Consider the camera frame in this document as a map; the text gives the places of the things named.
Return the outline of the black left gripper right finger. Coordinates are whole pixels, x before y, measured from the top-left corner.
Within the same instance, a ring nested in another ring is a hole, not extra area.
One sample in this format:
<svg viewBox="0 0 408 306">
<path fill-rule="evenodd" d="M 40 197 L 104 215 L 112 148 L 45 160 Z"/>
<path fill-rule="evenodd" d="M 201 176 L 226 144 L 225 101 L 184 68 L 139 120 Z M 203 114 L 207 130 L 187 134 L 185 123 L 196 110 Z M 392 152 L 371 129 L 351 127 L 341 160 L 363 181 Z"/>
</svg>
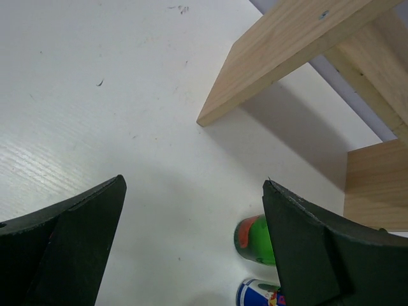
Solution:
<svg viewBox="0 0 408 306">
<path fill-rule="evenodd" d="M 263 207 L 288 305 L 407 305 L 407 239 L 267 180 Z"/>
</svg>

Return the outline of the green glass bottle front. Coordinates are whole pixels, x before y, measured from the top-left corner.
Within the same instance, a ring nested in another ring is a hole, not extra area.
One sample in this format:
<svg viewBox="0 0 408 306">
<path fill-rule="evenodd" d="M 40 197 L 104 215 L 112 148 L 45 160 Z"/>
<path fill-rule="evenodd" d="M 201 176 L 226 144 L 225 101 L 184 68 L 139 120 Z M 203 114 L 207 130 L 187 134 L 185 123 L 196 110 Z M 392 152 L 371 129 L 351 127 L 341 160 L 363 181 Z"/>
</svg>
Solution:
<svg viewBox="0 0 408 306">
<path fill-rule="evenodd" d="M 234 232 L 235 249 L 241 257 L 263 265 L 275 266 L 275 256 L 264 214 L 240 221 Z"/>
</svg>

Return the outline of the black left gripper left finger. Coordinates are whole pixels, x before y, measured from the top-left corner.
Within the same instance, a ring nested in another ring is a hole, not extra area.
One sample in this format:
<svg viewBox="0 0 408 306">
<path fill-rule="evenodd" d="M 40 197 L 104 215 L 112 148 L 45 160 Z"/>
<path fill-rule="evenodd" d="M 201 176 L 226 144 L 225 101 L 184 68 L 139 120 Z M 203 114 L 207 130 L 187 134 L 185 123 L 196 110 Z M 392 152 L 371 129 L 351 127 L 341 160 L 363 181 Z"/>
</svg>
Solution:
<svg viewBox="0 0 408 306">
<path fill-rule="evenodd" d="M 1 222 L 1 305 L 94 305 L 126 189 L 118 175 Z"/>
</svg>

